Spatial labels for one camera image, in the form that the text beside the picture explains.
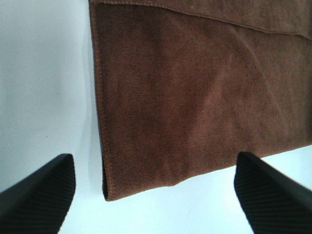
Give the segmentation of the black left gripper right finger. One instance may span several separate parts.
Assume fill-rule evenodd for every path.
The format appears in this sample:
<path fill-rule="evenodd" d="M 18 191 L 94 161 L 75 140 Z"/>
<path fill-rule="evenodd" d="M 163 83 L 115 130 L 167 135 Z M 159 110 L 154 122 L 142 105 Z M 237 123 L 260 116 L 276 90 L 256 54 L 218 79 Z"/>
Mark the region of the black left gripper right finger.
<path fill-rule="evenodd" d="M 250 152 L 237 156 L 234 190 L 255 234 L 310 234 L 312 192 Z"/>

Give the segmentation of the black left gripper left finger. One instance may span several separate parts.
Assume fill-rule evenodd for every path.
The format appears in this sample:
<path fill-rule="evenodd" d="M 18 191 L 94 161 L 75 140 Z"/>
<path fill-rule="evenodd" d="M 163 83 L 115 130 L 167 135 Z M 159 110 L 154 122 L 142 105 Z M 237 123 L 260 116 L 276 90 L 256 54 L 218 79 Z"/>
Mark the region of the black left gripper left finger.
<path fill-rule="evenodd" d="M 2 234 L 57 234 L 76 190 L 74 160 L 61 154 L 1 192 Z"/>

